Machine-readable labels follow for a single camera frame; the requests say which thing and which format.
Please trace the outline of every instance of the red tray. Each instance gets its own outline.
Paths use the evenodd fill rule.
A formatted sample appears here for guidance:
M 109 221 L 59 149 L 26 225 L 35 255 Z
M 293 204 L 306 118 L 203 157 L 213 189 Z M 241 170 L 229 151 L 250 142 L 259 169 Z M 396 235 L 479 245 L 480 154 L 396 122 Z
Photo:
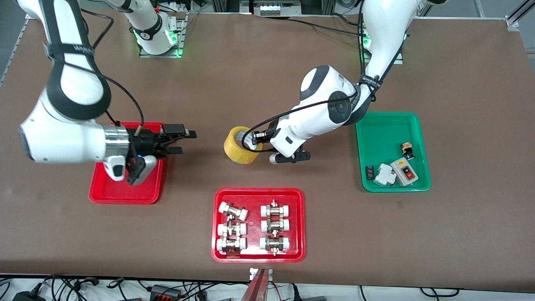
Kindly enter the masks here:
M 260 249 L 260 238 L 267 233 L 261 231 L 260 221 L 265 217 L 260 216 L 260 206 L 269 205 L 272 200 L 279 205 L 288 205 L 290 230 L 280 235 L 288 237 L 290 249 L 273 253 Z M 241 250 L 239 255 L 227 256 L 216 249 L 217 225 L 224 223 L 227 217 L 219 213 L 221 202 L 231 203 L 234 207 L 243 207 L 249 213 L 245 220 L 247 224 L 247 249 Z M 304 237 L 304 195 L 297 188 L 222 188 L 217 191 L 213 203 L 212 220 L 212 258 L 217 262 L 299 262 L 305 256 Z
M 145 122 L 144 127 L 158 133 L 162 124 L 162 122 Z M 121 125 L 134 129 L 139 125 L 139 122 L 121 122 Z M 126 184 L 127 172 L 125 172 L 125 180 L 116 182 L 108 176 L 104 170 L 104 164 L 98 162 L 93 171 L 89 199 L 96 204 L 152 204 L 160 196 L 165 165 L 165 160 L 158 159 L 156 167 L 143 183 L 128 185 Z

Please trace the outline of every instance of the plastic tray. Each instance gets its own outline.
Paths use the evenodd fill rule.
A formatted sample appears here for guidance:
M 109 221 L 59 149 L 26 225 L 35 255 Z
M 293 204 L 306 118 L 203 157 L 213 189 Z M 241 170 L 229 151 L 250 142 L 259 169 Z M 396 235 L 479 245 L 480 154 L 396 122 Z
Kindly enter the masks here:
M 424 139 L 418 116 L 411 112 L 369 112 L 356 124 L 358 156 L 361 163 L 362 184 L 370 192 L 417 192 L 431 187 Z M 418 175 L 412 185 L 402 187 L 379 186 L 366 179 L 365 168 L 372 165 L 375 172 L 381 163 L 390 164 L 402 158 L 400 145 L 412 143 L 416 156 L 409 163 Z
M 139 122 L 121 122 L 121 124 L 124 127 L 136 128 Z M 144 127 L 158 133 L 162 124 L 162 122 L 145 122 Z M 128 185 L 126 180 L 121 182 L 112 180 L 104 170 L 104 164 L 96 163 L 89 188 L 89 200 L 96 204 L 152 204 L 160 196 L 165 165 L 165 160 L 158 159 L 156 167 L 143 183 Z
M 262 233 L 260 221 L 260 206 L 269 205 L 275 199 L 279 205 L 288 205 L 290 230 L 280 233 L 288 237 L 290 249 L 273 253 L 260 249 L 260 238 L 268 234 Z M 231 203 L 234 207 L 249 210 L 245 222 L 247 223 L 247 249 L 241 250 L 239 255 L 227 256 L 216 249 L 217 225 L 224 223 L 227 217 L 219 213 L 221 202 Z M 212 221 L 212 258 L 217 262 L 299 262 L 305 257 L 304 236 L 304 196 L 297 188 L 222 188 L 217 191 L 213 204 Z

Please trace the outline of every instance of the small electronic component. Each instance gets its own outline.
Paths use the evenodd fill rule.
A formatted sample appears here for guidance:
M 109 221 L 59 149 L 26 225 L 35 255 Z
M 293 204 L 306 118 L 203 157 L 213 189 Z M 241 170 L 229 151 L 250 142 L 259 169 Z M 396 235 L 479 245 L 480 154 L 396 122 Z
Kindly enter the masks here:
M 260 206 L 260 216 L 261 217 L 267 217 L 268 219 L 272 215 L 278 215 L 279 218 L 288 217 L 289 211 L 288 211 L 288 205 L 280 206 L 277 205 L 275 200 L 271 202 L 271 204 L 266 206 Z
M 178 300 L 180 297 L 181 292 L 176 288 L 169 288 L 157 284 L 153 285 L 150 289 L 150 300 Z
M 229 220 L 224 224 L 217 225 L 217 235 L 220 236 L 231 236 L 231 235 L 245 235 L 247 234 L 247 224 L 237 222 L 232 224 L 232 221 Z
M 401 147 L 401 155 L 405 157 L 407 160 L 414 159 L 414 153 L 412 152 L 412 144 L 410 142 L 404 142 L 400 145 Z
M 409 160 L 401 158 L 390 164 L 396 175 L 398 176 L 398 183 L 405 187 L 418 180 L 418 175 L 414 172 L 414 169 L 409 164 Z
M 240 237 L 236 239 L 230 238 L 218 238 L 216 242 L 217 250 L 224 253 L 235 253 L 240 252 L 240 250 L 247 249 L 247 241 L 245 237 Z
M 279 232 L 290 230 L 290 221 L 288 219 L 279 219 L 278 221 L 267 219 L 265 221 L 260 221 L 260 227 L 262 228 L 262 232 L 271 233 L 277 236 Z
M 248 211 L 243 209 L 242 207 L 232 207 L 232 204 L 226 202 L 221 202 L 221 205 L 219 205 L 219 212 L 223 213 L 231 220 L 238 219 L 240 221 L 245 221 L 248 213 Z
M 271 251 L 273 255 L 290 248 L 288 237 L 270 238 L 269 236 L 260 238 L 260 249 Z
M 393 186 L 396 184 L 396 173 L 392 171 L 392 167 L 381 164 L 378 168 L 378 175 L 375 177 L 373 182 L 379 186 Z
M 372 165 L 366 166 L 366 180 L 375 179 L 375 170 Z

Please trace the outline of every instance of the table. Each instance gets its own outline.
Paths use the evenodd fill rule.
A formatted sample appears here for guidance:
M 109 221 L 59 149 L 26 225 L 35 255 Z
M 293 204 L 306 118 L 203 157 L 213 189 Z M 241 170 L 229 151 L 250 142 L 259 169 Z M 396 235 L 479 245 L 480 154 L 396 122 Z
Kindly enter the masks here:
M 202 14 L 183 58 L 142 59 L 126 18 L 112 15 L 116 24 L 96 50 L 102 73 L 135 95 L 148 121 L 184 123 L 198 138 L 180 143 L 185 153 L 170 158 L 150 206 L 92 204 L 93 163 L 30 161 L 17 126 L 51 70 L 43 28 L 31 20 L 0 87 L 2 272 L 245 281 L 250 264 L 210 257 L 213 195 L 289 186 L 305 194 L 307 256 L 255 265 L 274 268 L 277 282 L 535 291 L 535 78 L 519 33 L 504 21 L 413 22 L 405 64 L 392 67 L 370 111 L 419 116 L 433 184 L 425 193 L 380 194 L 362 187 L 353 126 L 307 142 L 308 162 L 275 166 L 264 154 L 239 165 L 223 152 L 234 126 L 296 105 L 315 66 L 331 64 L 356 81 L 354 36 Z M 86 19 L 92 41 L 105 22 Z M 307 20 L 355 30 L 335 18 Z M 119 89 L 112 95 L 116 119 L 138 120 Z

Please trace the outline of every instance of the black cable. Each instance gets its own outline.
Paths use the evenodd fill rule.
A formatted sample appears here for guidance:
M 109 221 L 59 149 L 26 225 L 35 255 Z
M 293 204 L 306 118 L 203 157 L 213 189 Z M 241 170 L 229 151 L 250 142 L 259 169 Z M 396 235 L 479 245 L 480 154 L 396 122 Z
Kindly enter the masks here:
M 105 113 L 106 113 L 106 115 L 108 116 L 108 118 L 110 119 L 110 121 L 111 121 L 115 126 L 119 126 L 119 125 L 121 125 L 121 122 L 116 121 L 115 119 L 113 119 L 113 117 L 111 117 L 111 114 L 110 114 L 110 112 L 108 112 L 108 110 L 106 110 Z
M 359 23 L 351 22 L 348 19 L 346 19 L 346 17 L 344 17 L 342 14 L 339 14 L 337 12 L 332 12 L 331 16 L 337 16 L 338 18 L 342 19 L 342 21 L 346 22 L 349 25 L 353 25 L 353 26 L 357 26 L 357 27 L 360 26 Z
M 128 299 L 125 296 L 125 293 L 123 292 L 123 288 L 121 287 L 121 282 L 117 283 L 117 287 L 119 287 L 119 292 L 121 293 L 121 296 L 125 301 L 128 301 Z
M 247 151 L 250 151 L 250 152 L 253 152 L 253 153 L 266 153 L 266 152 L 274 152 L 276 151 L 275 148 L 270 148 L 270 149 L 263 149 L 263 150 L 256 150 L 256 149 L 251 149 L 249 148 L 246 143 L 245 143 L 245 138 L 252 133 L 252 131 L 254 131 L 255 129 L 261 127 L 262 125 L 268 123 L 268 122 L 271 122 L 275 119 L 278 119 L 282 116 L 286 116 L 286 115 L 289 115 L 291 113 L 294 113 L 294 112 L 297 112 L 297 111 L 301 111 L 301 110 L 304 110 L 304 109 L 308 109 L 308 108 L 311 108 L 311 107 L 314 107 L 314 106 L 318 106 L 320 104 L 324 104 L 324 103 L 331 103 L 331 102 L 337 102 L 337 101 L 341 101 L 341 100 L 349 100 L 349 99 L 352 99 L 353 97 L 356 97 L 358 94 L 358 91 L 355 91 L 355 93 L 353 93 L 352 95 L 350 96 L 346 96 L 346 97 L 342 97 L 342 98 L 336 98 L 336 99 L 330 99 L 330 100 L 324 100 L 324 101 L 320 101 L 320 102 L 316 102 L 316 103 L 312 103 L 312 104 L 309 104 L 307 106 L 304 106 L 304 107 L 300 107 L 300 108 L 297 108 L 297 109 L 292 109 L 290 111 L 286 111 L 284 113 L 281 113 L 279 115 L 276 115 L 276 116 L 273 116 L 269 119 L 266 119 L 262 122 L 260 122 L 259 124 L 253 126 L 250 130 L 248 130 L 245 135 L 243 135 L 243 137 L 241 138 L 241 146 L 243 147 L 243 149 L 247 150 Z
M 364 24 L 364 18 L 362 18 L 362 7 L 364 6 L 364 0 L 361 3 L 361 7 L 358 10 L 358 61 L 361 65 L 361 74 L 366 74 L 366 69 L 364 68 L 364 47 L 362 47 L 363 44 L 363 24 Z
M 436 298 L 436 300 L 439 300 L 439 297 L 440 298 L 451 298 L 451 297 L 455 297 L 459 294 L 459 292 L 461 291 L 460 289 L 452 289 L 452 290 L 455 290 L 455 292 L 453 294 L 450 294 L 450 295 L 439 295 L 437 294 L 437 291 L 435 291 L 434 288 L 429 288 L 432 292 L 433 292 L 433 295 L 431 294 L 428 294 L 424 291 L 424 288 L 420 288 L 420 292 L 422 294 L 424 294 L 425 296 L 427 297 L 430 297 L 430 298 Z
M 307 21 L 303 21 L 303 20 L 297 20 L 297 19 L 287 19 L 287 20 L 288 21 L 293 21 L 293 22 L 299 22 L 299 23 L 303 23 L 303 24 L 307 24 L 307 25 L 310 25 L 310 26 L 315 26 L 315 27 L 319 27 L 319 28 L 323 28 L 323 29 L 327 29 L 329 31 L 334 31 L 334 32 L 339 32 L 339 33 L 347 33 L 347 34 L 352 34 L 352 35 L 358 35 L 358 33 L 356 33 L 356 32 L 350 32 L 350 31 L 345 31 L 343 29 L 327 27 L 327 26 L 314 24 L 314 23 L 310 23 L 310 22 L 307 22 Z
M 141 283 L 141 281 L 139 281 L 139 280 L 136 280 L 136 281 L 139 283 L 139 285 L 141 285 L 142 288 L 146 289 L 147 291 L 150 291 L 149 287 L 146 287 L 145 285 L 143 285 L 143 283 Z
M 0 296 L 0 300 L 2 300 L 2 298 L 4 298 L 5 294 L 7 294 L 7 291 L 9 290 L 9 287 L 11 286 L 11 282 L 8 281 L 8 282 L 0 283 L 0 288 L 3 287 L 4 285 L 7 285 L 7 287 L 5 288 L 4 292 Z
M 292 286 L 294 287 L 294 301 L 303 301 L 303 299 L 301 299 L 301 296 L 299 295 L 299 290 L 297 289 L 295 283 L 292 283 Z
M 63 281 L 63 283 L 65 283 L 65 285 L 68 286 L 68 287 L 71 289 L 71 290 L 69 291 L 69 293 L 72 293 L 72 291 L 74 291 L 74 293 L 75 293 L 76 296 L 78 297 L 78 300 L 83 299 L 84 301 L 87 301 L 87 299 L 86 299 L 82 294 L 80 294 L 80 292 L 78 292 L 78 291 L 74 288 L 74 286 L 71 284 L 70 280 L 67 281 L 67 280 L 65 280 L 65 279 L 64 279 L 63 277 L 61 277 L 61 276 L 52 275 L 52 291 L 54 291 L 54 279 L 55 279 L 55 278 L 58 278 L 58 279 L 60 279 L 61 281 Z
M 104 4 L 106 4 L 109 8 L 115 10 L 115 8 L 111 7 L 111 5 L 108 4 L 106 1 L 100 1 L 100 0 L 87 0 L 87 1 L 104 3 Z
M 361 290 L 362 299 L 364 301 L 368 301 L 368 300 L 366 300 L 366 297 L 364 296 L 364 290 L 362 289 L 362 285 L 359 285 L 358 288 Z
M 58 300 L 61 300 L 61 299 L 62 299 L 63 292 L 65 291 L 66 288 L 67 288 L 67 285 L 66 285 L 65 283 L 63 283 L 62 286 L 59 287 L 58 290 L 61 289 L 61 291 L 59 291 Z
M 99 17 L 99 18 L 103 18 L 103 19 L 108 19 L 110 21 L 108 23 L 108 25 L 106 25 L 106 28 L 100 33 L 100 35 L 98 35 L 98 37 L 97 37 L 96 41 L 93 43 L 93 45 L 91 45 L 91 47 L 93 49 L 96 49 L 98 44 L 102 40 L 102 38 L 104 38 L 104 36 L 108 33 L 108 31 L 110 31 L 110 28 L 113 26 L 114 19 L 112 17 L 110 17 L 110 16 L 105 15 L 105 14 L 91 12 L 91 11 L 87 11 L 85 9 L 81 9 L 81 11 L 86 13 L 86 14 L 90 14 L 91 16 L 95 16 L 95 17 Z
M 82 20 L 83 20 L 83 25 L 86 28 L 86 32 L 87 34 L 89 34 L 89 25 L 87 25 L 87 21 L 84 17 L 82 17 Z
M 79 69 L 79 70 L 82 70 L 82 71 L 86 71 L 88 73 L 91 73 L 91 74 L 94 74 L 96 75 L 97 77 L 100 77 L 102 79 L 105 79 L 109 82 L 111 82 L 112 84 L 116 85 L 117 87 L 119 87 L 119 89 L 123 90 L 123 92 L 130 98 L 130 100 L 134 103 L 137 111 L 139 112 L 139 116 L 141 118 L 141 122 L 139 123 L 139 127 L 138 129 L 142 128 L 144 125 L 145 125 L 145 118 L 143 116 L 143 111 L 141 110 L 141 107 L 139 106 L 139 104 L 137 103 L 136 99 L 134 98 L 134 96 L 125 88 L 123 87 L 120 83 L 118 83 L 117 81 L 115 81 L 114 79 L 110 78 L 110 77 L 107 77 L 105 75 L 103 75 L 102 73 L 100 72 L 95 72 L 93 70 L 89 70 L 89 69 L 85 69 L 84 67 L 80 67 L 78 65 L 74 65 L 74 64 L 71 64 L 71 63 L 67 63 L 66 61 L 62 60 L 62 59 L 58 59 L 56 57 L 52 58 L 55 62 L 59 62 L 59 63 L 62 63 L 64 65 L 67 65 L 67 66 L 70 66 L 70 67 L 73 67 L 73 68 L 76 68 L 76 69 Z
M 168 9 L 168 10 L 171 10 L 171 11 L 174 11 L 174 12 L 179 12 L 179 11 L 177 11 L 177 10 L 174 10 L 174 9 L 168 7 L 168 6 L 161 5 L 161 4 L 158 2 L 158 0 L 150 0 L 150 2 L 151 2 L 152 5 L 160 6 L 160 7 L 163 7 L 163 8 L 165 8 L 165 9 Z
M 218 284 L 219 284 L 219 283 L 211 284 L 211 285 L 209 285 L 208 287 L 199 290 L 198 292 L 194 293 L 194 294 L 191 295 L 191 296 L 189 296 L 189 294 L 187 294 L 186 296 L 183 297 L 183 298 L 184 298 L 184 301 L 190 300 L 192 297 L 194 297 L 194 296 L 197 295 L 198 293 L 203 292 L 203 291 L 206 291 L 206 290 L 208 290 L 208 289 L 210 289 L 210 288 L 213 288 L 213 287 L 215 287 L 215 286 L 218 285 Z

